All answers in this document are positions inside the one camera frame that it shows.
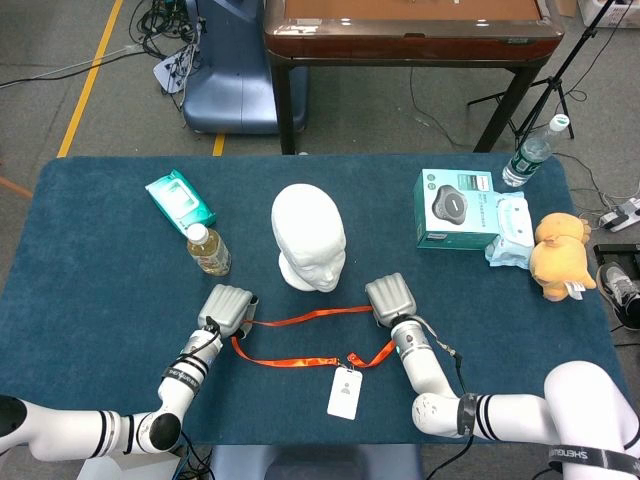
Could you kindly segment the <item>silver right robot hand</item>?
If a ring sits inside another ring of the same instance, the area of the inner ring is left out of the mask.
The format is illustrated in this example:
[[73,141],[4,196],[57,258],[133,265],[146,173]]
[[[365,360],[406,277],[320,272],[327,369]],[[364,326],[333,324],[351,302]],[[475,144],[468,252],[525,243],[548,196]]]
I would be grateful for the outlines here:
[[365,293],[379,326],[392,328],[396,318],[417,313],[416,301],[399,272],[367,283]]

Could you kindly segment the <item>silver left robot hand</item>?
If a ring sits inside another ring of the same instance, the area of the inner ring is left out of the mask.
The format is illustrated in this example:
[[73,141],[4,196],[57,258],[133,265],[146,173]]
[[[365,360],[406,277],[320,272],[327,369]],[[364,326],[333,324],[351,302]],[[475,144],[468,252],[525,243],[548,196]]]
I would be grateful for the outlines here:
[[217,284],[198,314],[198,327],[216,328],[223,339],[245,338],[251,328],[259,299],[251,291]]

